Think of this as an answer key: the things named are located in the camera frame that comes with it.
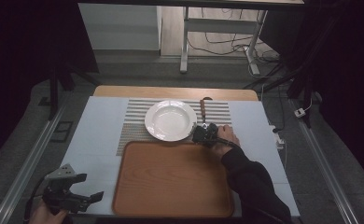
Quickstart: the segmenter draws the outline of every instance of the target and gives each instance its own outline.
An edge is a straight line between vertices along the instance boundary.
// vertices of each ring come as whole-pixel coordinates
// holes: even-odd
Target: person
[[[211,150],[228,170],[228,183],[240,196],[242,216],[248,223],[292,223],[289,208],[277,197],[266,168],[251,161],[243,152],[240,140],[229,125],[219,126],[217,137],[230,145],[216,143]],[[30,224],[61,224],[67,212],[53,215],[41,202],[30,219]]]

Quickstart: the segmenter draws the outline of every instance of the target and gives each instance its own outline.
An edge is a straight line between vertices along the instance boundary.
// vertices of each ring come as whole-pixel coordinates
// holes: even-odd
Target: wooden table edge
[[[211,97],[213,100],[258,101],[252,90],[199,89],[176,87],[98,86],[93,96],[196,99]]]

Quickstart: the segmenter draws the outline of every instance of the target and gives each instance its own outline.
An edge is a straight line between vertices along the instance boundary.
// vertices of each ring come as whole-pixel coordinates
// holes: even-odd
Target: brown handle
[[[203,119],[205,119],[205,104],[204,104],[204,100],[200,100],[200,109],[202,110]]]

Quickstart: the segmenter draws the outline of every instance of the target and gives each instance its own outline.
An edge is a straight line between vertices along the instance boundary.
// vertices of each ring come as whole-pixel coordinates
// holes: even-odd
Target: tray
[[[210,149],[130,142],[112,207],[121,217],[229,217],[233,201],[226,170]]]

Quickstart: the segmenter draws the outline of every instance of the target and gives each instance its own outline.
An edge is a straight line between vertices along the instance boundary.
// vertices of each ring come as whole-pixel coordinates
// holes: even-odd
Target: hand
[[[30,224],[61,224],[68,211],[61,210],[57,215],[53,215],[48,206],[41,200],[39,206],[30,218]]]
[[[240,146],[240,140],[234,134],[229,125],[217,127],[217,137],[223,138],[229,142],[233,142],[235,145]],[[221,159],[228,151],[232,149],[231,146],[226,146],[222,143],[216,143],[212,147],[212,151]]]

